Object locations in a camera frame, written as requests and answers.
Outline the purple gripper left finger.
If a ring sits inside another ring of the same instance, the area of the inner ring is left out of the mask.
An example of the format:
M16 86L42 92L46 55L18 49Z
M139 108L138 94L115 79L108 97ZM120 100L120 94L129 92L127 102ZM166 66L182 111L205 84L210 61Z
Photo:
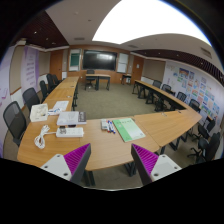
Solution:
M83 145L65 155L56 154L41 168L77 185L85 172L91 155L91 144Z

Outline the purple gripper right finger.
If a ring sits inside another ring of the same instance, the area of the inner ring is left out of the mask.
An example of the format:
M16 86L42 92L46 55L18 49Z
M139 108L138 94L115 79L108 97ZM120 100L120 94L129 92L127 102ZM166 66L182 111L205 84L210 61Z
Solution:
M166 154L156 155L136 144L131 145L131 154L143 185L181 170L181 167Z

